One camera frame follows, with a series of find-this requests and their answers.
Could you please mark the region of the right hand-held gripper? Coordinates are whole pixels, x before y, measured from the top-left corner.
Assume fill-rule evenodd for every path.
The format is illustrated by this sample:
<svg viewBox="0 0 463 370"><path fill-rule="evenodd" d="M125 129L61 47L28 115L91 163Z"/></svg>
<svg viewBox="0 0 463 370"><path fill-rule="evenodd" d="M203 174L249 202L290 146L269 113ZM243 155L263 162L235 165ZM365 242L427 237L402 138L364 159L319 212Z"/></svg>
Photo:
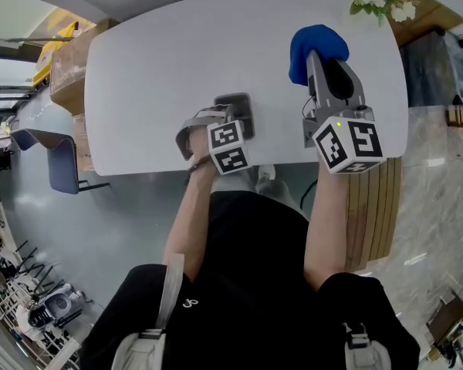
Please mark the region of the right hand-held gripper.
<svg viewBox="0 0 463 370"><path fill-rule="evenodd" d="M315 147L330 173L364 173L385 162L373 110L364 104L360 79L344 61L322 61L313 50L306 59L309 94L315 109L326 106L331 96L355 109L345 109L323 123L312 113L302 120L304 147Z"/></svg>

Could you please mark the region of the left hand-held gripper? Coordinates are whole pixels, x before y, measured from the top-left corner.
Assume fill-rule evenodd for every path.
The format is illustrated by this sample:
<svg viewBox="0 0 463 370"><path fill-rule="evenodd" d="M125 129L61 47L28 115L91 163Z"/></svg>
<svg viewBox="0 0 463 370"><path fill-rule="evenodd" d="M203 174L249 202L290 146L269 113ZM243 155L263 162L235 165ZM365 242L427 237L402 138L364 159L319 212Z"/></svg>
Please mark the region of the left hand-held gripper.
<svg viewBox="0 0 463 370"><path fill-rule="evenodd" d="M218 104L196 113L184 122L176 135L176 144L183 158L191 161L189 172L203 165L194 164L189 147L189 133L194 126L204 126L208 131L209 163L213 163L220 175L248 169L246 141L252 138L252 111L248 106Z"/></svg>

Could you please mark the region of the person's left hand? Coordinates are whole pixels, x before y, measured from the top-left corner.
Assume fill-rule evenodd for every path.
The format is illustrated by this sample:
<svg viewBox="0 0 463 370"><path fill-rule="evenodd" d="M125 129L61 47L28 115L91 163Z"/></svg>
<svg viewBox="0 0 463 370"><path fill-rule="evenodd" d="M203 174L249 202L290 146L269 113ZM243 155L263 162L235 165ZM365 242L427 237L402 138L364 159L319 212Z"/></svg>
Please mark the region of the person's left hand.
<svg viewBox="0 0 463 370"><path fill-rule="evenodd" d="M189 147L194 164L205 165L210 161L208 131L204 126L194 126L189 133Z"/></svg>

